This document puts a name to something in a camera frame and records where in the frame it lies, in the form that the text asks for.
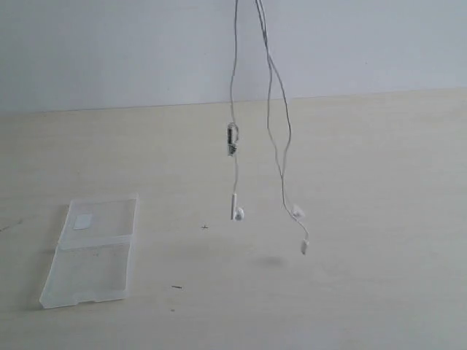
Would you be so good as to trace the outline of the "clear plastic open case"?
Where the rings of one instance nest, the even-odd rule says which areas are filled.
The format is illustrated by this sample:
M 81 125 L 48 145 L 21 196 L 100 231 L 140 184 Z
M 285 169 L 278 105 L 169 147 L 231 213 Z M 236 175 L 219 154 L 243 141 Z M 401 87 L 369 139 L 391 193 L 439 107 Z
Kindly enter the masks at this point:
M 139 196 L 70 201 L 39 298 L 44 309 L 128 297 Z

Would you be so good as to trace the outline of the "white wired earphones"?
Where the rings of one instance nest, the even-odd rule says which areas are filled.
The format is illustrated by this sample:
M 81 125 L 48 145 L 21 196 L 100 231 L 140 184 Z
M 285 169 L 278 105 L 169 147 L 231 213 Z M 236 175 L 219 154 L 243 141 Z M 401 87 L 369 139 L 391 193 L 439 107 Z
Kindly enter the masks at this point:
M 269 73 L 268 80 L 268 90 L 266 96 L 266 130 L 269 135 L 271 145 L 274 150 L 274 162 L 277 167 L 277 171 L 280 179 L 280 193 L 282 199 L 282 207 L 291 218 L 303 231 L 304 237 L 301 240 L 300 251 L 303 256 L 305 256 L 309 249 L 310 243 L 310 233 L 306 225 L 303 223 L 303 218 L 305 213 L 302 211 L 301 207 L 293 203 L 289 196 L 287 195 L 287 185 L 286 185 L 286 170 L 287 170 L 287 159 L 290 150 L 290 146 L 293 140 L 293 127 L 290 118 L 290 108 L 287 101 L 287 93 L 283 79 L 280 75 L 279 69 L 274 62 L 273 56 L 271 54 L 271 48 L 269 44 L 269 33 L 268 33 L 268 23 L 266 17 L 266 8 L 262 1 L 255 1 L 255 9 L 258 15 L 258 22 L 260 26 L 260 32 L 262 37 L 262 42 L 264 50 L 266 53 L 266 62 L 267 69 Z M 239 183 L 239 140 L 240 140 L 240 129 L 238 123 L 236 122 L 235 115 L 235 102 L 234 102 L 234 83 L 236 78 L 236 69 L 238 64 L 238 20 L 239 16 L 239 2 L 234 2 L 233 7 L 233 63 L 231 69 L 231 78 L 229 83 L 229 107 L 230 107 L 230 121 L 226 127 L 226 150 L 227 156 L 233 160 L 233 184 L 231 191 L 230 199 L 230 220 L 234 222 L 241 222 L 244 220 L 244 209 L 238 204 L 238 195 L 237 187 Z M 272 84 L 276 80 L 279 83 L 280 96 L 284 105 L 285 110 L 285 122 L 287 125 L 287 140 L 285 147 L 282 151 L 282 154 L 279 154 L 279 148 L 274 139 L 274 135 L 271 129 L 271 94 L 272 94 Z

